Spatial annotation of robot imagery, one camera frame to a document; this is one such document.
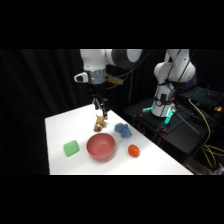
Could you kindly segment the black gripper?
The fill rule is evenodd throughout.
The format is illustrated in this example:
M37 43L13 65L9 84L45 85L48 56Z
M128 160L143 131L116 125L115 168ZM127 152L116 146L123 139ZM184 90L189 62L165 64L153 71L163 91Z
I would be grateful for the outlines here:
M90 84L89 85L90 94L93 97L92 103L95 106L95 110L101 109L98 98L102 98L102 111L103 117L107 117L107 113L110 111L110 102L106 97L106 84Z

